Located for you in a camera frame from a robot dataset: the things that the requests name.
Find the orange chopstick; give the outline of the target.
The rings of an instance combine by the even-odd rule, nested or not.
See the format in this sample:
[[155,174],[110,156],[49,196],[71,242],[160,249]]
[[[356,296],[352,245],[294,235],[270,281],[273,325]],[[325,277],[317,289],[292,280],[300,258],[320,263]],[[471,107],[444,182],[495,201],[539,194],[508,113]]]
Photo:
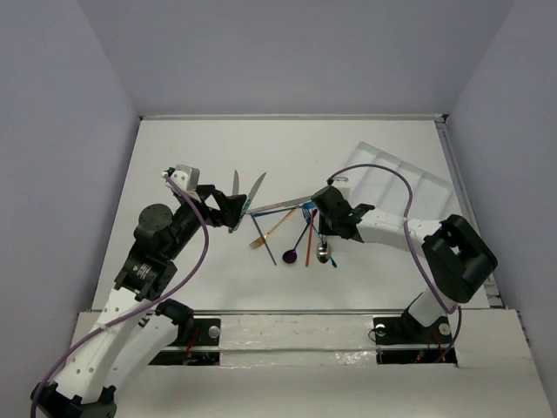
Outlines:
[[313,228],[313,221],[314,221],[314,209],[311,209],[310,213],[310,218],[309,221],[307,223],[308,226],[308,238],[307,238],[307,245],[306,245],[306,253],[305,253],[305,267],[308,268],[309,264],[310,264],[310,256],[311,256],[311,250],[312,250],[312,228]]

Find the silver spoon pink handle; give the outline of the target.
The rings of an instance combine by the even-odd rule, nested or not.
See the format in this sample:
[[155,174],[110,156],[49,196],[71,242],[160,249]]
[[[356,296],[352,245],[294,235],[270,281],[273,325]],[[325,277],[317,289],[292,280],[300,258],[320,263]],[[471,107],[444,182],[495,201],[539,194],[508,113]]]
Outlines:
[[317,260],[326,264],[331,258],[331,248],[328,245],[327,237],[322,235],[319,239],[319,244],[316,248]]

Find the purple spoon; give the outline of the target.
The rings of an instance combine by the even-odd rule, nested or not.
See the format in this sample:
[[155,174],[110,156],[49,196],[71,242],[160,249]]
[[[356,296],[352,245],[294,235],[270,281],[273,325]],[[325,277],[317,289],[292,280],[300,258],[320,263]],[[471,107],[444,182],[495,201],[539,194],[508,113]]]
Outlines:
[[302,233],[299,235],[296,243],[294,244],[293,248],[290,250],[287,250],[283,253],[282,256],[282,260],[286,263],[286,264],[293,264],[296,260],[297,260],[297,247],[299,246],[300,241],[303,239],[305,232],[307,231],[307,229],[310,227],[310,224],[312,223],[312,219],[313,217],[317,214],[318,210],[317,209],[313,209],[310,213],[309,213],[309,217],[306,220],[306,225],[302,231]]

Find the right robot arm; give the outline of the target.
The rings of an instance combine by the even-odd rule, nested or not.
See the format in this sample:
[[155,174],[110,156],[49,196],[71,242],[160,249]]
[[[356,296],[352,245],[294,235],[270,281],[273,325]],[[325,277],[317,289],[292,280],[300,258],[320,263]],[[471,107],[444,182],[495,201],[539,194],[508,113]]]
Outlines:
[[[498,265],[487,244],[460,215],[443,220],[408,219],[368,204],[352,207],[332,185],[314,193],[312,203],[327,233],[407,250],[418,263],[426,290],[408,305],[395,326],[408,340],[423,340],[440,317],[468,303]],[[419,263],[420,257],[428,268]]]

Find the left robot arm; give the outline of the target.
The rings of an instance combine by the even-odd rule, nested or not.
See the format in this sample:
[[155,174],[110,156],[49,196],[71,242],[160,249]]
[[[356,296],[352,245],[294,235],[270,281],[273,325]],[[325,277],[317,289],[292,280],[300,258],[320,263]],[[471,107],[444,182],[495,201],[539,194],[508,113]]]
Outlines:
[[174,260],[197,231],[234,227],[247,201],[244,194],[226,196],[214,185],[199,185],[196,198],[168,180],[180,206],[147,206],[138,216],[135,242],[119,271],[98,323],[47,372],[31,394],[30,416],[112,417],[117,386],[106,382],[143,312],[161,306],[162,332],[172,343],[191,338],[192,310],[171,300],[168,284],[178,270]]

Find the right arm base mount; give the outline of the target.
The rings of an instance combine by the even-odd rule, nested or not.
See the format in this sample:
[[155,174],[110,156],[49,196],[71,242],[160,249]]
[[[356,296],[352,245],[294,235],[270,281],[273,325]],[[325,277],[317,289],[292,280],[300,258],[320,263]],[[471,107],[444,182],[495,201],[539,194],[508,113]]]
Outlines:
[[457,364],[446,316],[410,333],[403,329],[399,316],[374,317],[368,338],[375,344],[379,365]]

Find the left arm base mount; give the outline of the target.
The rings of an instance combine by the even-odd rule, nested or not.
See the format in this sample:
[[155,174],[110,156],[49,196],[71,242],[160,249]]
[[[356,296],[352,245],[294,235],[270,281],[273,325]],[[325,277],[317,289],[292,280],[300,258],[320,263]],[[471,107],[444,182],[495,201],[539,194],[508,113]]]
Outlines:
[[189,328],[180,328],[178,337],[161,350],[150,366],[218,366],[220,363],[221,319],[195,317]]

